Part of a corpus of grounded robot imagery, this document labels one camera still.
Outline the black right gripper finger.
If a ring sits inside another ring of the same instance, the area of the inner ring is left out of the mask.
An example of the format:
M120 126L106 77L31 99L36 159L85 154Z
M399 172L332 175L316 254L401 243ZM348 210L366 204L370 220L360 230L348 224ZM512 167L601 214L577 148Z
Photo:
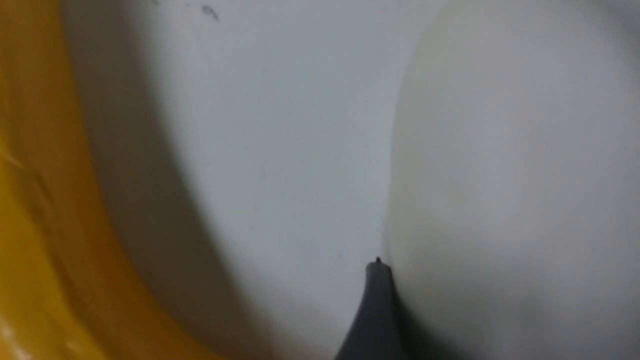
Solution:
M380 257L365 268L365 287L336 360L409 360L391 267Z

